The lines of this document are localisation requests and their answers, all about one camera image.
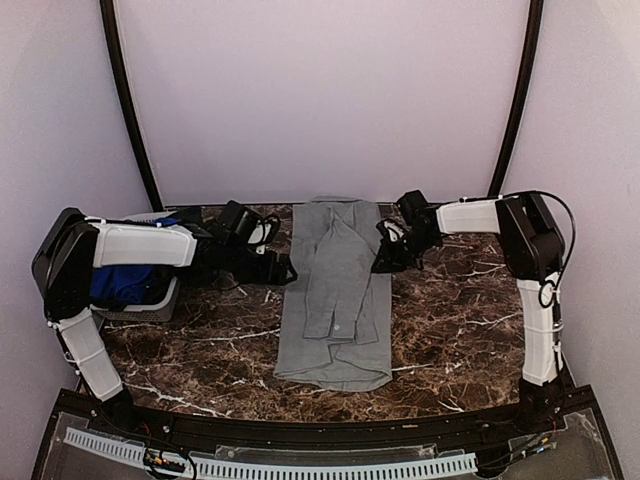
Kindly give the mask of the grey button shirt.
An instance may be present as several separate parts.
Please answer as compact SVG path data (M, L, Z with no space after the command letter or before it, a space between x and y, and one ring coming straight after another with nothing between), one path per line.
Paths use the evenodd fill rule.
M367 392L392 379L391 287L372 266L377 204L319 197L293 208L276 378L325 390Z

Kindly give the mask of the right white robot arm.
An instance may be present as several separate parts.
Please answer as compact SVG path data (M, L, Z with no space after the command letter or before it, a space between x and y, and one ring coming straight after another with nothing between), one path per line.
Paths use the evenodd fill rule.
M421 270L425 252L442 247L447 236L495 235L522 302L522 380L537 387L555 381L564 368L560 286L577 237L568 204L539 190L432 204L414 190L396 206L403 222L388 218L376 225L381 240L371 271Z

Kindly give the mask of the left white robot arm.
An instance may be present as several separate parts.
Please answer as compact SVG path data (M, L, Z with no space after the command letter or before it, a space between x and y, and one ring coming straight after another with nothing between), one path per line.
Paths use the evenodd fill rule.
M140 412L119 398L125 390L95 312L151 311L170 299L180 282L208 282L228 273L239 284L284 286L297 278L289 256L269 249L280 229L276 215L262 216L236 202L205 219L201 208L91 217L64 209L31 263L54 329L89 392L106 402L103 421L120 436L141 427Z

